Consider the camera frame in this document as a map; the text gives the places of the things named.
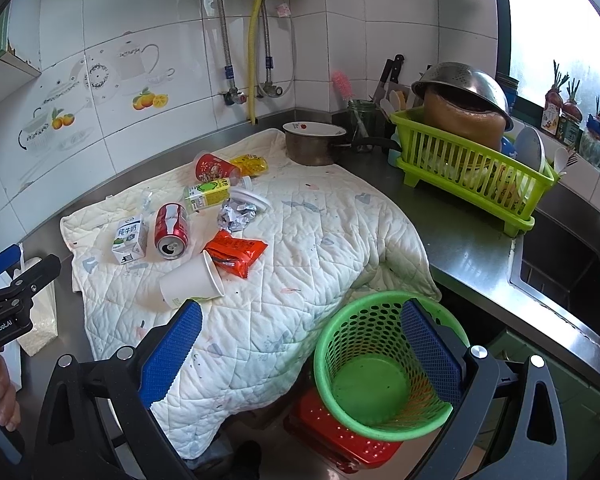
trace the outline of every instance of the knife handle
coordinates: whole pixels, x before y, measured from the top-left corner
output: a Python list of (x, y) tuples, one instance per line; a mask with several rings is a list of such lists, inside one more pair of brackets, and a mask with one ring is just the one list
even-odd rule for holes
[(389, 79), (393, 83), (398, 82), (398, 76), (400, 75), (400, 70), (402, 70), (402, 64), (404, 63), (404, 56), (402, 54), (398, 54), (392, 62), (391, 68), (391, 79)]
[(391, 69), (393, 67), (394, 67), (394, 60), (387, 59), (386, 63), (384, 64), (384, 70), (382, 70), (382, 75), (380, 76), (380, 82), (382, 83), (382, 86), (384, 86), (386, 83), (386, 80), (389, 79), (389, 74), (391, 73)]

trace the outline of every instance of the red plastic stool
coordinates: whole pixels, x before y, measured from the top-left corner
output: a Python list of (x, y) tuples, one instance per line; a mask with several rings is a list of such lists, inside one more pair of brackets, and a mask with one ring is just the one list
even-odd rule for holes
[(348, 430), (327, 411), (316, 388), (296, 402), (284, 427), (347, 474), (380, 467), (402, 444), (370, 440)]

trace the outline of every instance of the yellow gas hose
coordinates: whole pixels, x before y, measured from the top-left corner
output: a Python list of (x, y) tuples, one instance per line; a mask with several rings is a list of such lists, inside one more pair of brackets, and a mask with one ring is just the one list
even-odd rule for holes
[(256, 33), (258, 31), (258, 14), (262, 0), (253, 1), (251, 20), (249, 22), (249, 37), (247, 45), (247, 60), (249, 64), (249, 119), (251, 124), (256, 123)]

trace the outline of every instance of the green plastic basket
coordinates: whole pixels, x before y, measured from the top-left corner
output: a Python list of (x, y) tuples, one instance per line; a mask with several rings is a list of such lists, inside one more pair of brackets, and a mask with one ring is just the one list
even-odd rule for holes
[(341, 424), (367, 438), (418, 438), (442, 426), (452, 411), (436, 395), (400, 328), (402, 305), (411, 298), (469, 346), (462, 326), (442, 305), (390, 291), (344, 306), (322, 330), (315, 349), (322, 402)]
[(396, 163), (404, 183), (424, 180), (504, 220), (516, 237), (534, 226), (531, 216), (542, 195), (558, 181), (551, 164), (542, 173), (471, 140), (422, 124), (424, 108), (391, 115), (402, 155)]

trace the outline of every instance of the window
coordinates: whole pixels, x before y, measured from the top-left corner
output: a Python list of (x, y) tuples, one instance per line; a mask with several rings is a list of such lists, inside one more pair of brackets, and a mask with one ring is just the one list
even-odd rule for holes
[[(580, 79), (576, 96), (584, 117), (596, 114), (600, 96), (600, 16), (589, 0), (509, 0), (511, 18), (510, 76), (518, 94), (541, 107), (560, 71)], [(566, 85), (562, 97), (566, 99)]]

